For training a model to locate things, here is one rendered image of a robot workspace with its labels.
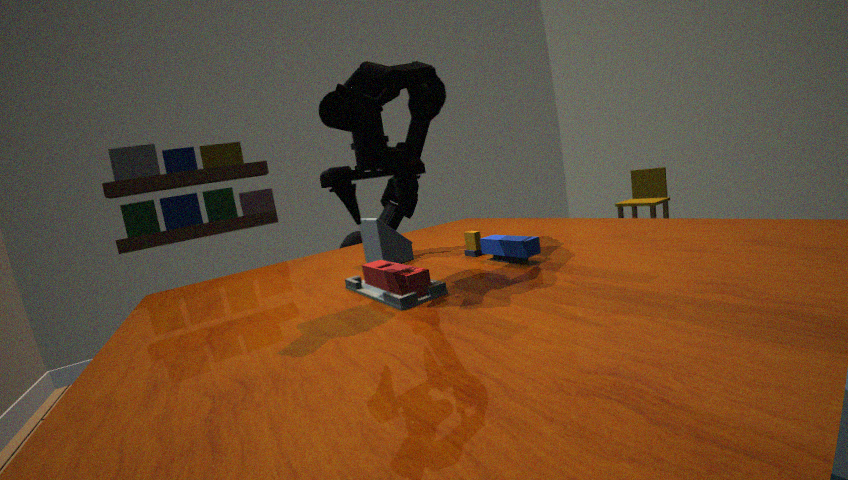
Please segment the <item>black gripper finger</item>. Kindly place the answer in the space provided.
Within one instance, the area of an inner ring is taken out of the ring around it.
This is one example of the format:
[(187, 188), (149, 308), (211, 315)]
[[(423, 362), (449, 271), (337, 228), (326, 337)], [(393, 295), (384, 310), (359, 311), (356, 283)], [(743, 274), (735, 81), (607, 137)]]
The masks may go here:
[(420, 175), (393, 180), (396, 198), (402, 216), (406, 216), (411, 187), (418, 178), (420, 178)]
[(352, 185), (343, 185), (330, 189), (330, 192), (334, 192), (340, 200), (345, 204), (351, 215), (353, 216), (355, 223), (357, 225), (361, 224), (360, 214), (359, 214), (359, 205), (356, 197), (356, 184)]

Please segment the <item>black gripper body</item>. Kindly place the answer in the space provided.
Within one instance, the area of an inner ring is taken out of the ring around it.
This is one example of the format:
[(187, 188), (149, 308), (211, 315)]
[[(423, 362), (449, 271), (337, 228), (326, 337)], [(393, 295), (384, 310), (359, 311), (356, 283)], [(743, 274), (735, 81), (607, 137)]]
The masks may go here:
[[(377, 171), (377, 169), (379, 168), (371, 165), (371, 168), (362, 169), (360, 154), (362, 150), (363, 140), (365, 139), (370, 139), (372, 146), (380, 145), (379, 140), (386, 140), (387, 143), (389, 142), (389, 137), (384, 135), (384, 131), (380, 130), (364, 131), (353, 135), (353, 143), (351, 144), (351, 150), (354, 150), (356, 157), (357, 165), (354, 166), (355, 170), (352, 170), (350, 166), (340, 166), (330, 167), (322, 171), (322, 173), (320, 174), (320, 182), (322, 188), (335, 188), (343, 185), (352, 185), (351, 181), (386, 177), (389, 175), (394, 175), (397, 179), (400, 179), (408, 176), (416, 176), (417, 174), (426, 172), (424, 163), (420, 159), (412, 160), (411, 162), (406, 162), (405, 170), (392, 169), (392, 171)], [(369, 170), (371, 170), (371, 172), (365, 172)]]

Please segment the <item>grey rectangular frame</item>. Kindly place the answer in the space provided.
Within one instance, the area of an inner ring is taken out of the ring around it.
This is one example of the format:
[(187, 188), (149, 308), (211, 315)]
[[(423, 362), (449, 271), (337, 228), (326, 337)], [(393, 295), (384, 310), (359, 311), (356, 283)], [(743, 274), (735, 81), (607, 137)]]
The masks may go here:
[(518, 257), (493, 255), (493, 261), (496, 261), (496, 262), (520, 264), (520, 263), (523, 263), (527, 260), (528, 260), (528, 258), (526, 259), (526, 258), (518, 258)]

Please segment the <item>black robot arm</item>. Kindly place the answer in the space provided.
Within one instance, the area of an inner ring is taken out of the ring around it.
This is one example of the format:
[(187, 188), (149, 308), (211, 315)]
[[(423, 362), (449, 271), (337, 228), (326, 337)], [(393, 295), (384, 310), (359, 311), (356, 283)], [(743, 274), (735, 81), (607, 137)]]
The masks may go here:
[[(411, 120), (405, 142), (390, 147), (386, 140), (372, 146), (370, 139), (363, 140), (360, 154), (361, 168), (375, 166), (380, 170), (405, 170), (406, 162), (420, 159), (430, 121), (441, 111), (445, 102), (445, 86), (436, 74), (436, 68), (418, 61), (395, 66), (385, 66), (365, 61), (347, 79), (344, 85), (327, 93), (319, 104), (319, 116), (327, 127), (352, 132), (384, 131), (382, 106), (408, 90), (408, 108)], [(366, 141), (366, 142), (365, 142)], [(385, 141), (385, 142), (384, 142)], [(371, 166), (370, 166), (371, 165)], [(384, 207), (379, 220), (397, 230), (401, 215), (394, 189), (393, 175), (381, 198)]]

